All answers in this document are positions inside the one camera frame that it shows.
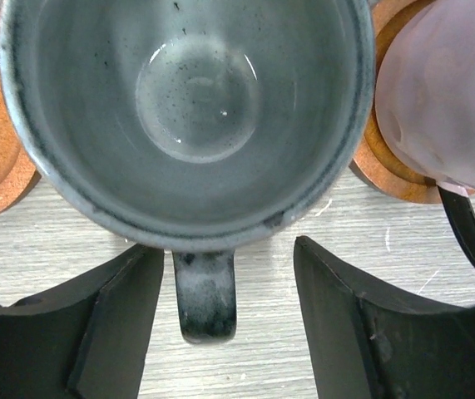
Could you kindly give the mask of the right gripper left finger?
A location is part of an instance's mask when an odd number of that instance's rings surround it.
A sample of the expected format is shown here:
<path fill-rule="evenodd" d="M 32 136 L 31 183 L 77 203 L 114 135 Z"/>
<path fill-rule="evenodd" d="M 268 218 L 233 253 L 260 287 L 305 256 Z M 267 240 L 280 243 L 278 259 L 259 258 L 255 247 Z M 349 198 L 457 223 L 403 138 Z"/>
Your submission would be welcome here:
<path fill-rule="evenodd" d="M 56 287 L 0 306 L 0 398 L 135 398 L 164 271 L 134 245 Z"/>

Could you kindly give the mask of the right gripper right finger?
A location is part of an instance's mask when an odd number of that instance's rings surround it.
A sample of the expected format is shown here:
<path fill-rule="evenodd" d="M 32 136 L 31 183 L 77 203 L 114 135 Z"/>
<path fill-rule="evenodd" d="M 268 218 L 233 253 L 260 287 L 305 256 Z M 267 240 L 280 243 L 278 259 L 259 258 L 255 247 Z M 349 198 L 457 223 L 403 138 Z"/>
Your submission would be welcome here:
<path fill-rule="evenodd" d="M 312 239 L 294 273 L 321 398 L 475 398 L 475 306 L 418 296 Z"/>

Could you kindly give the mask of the grey ceramic mug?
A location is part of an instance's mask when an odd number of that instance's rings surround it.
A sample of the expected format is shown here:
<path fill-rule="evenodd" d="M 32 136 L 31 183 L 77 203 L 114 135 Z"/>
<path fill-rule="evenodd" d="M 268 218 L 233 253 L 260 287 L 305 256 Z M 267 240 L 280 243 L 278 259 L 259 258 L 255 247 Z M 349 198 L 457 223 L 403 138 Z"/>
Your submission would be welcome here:
<path fill-rule="evenodd" d="M 183 338 L 236 330 L 234 257 L 301 219 L 371 108 L 370 1 L 5 1 L 17 135 L 105 229 L 172 252 Z"/>

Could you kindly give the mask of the purple glass mug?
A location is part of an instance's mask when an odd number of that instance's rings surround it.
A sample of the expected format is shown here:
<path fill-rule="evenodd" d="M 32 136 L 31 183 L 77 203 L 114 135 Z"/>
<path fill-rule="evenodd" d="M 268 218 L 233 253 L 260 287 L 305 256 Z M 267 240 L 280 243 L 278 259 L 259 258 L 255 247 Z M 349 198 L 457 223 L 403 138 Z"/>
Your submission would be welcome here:
<path fill-rule="evenodd" d="M 375 114 L 389 149 L 435 181 L 475 268 L 475 1 L 436 1 L 396 35 L 377 77 Z"/>

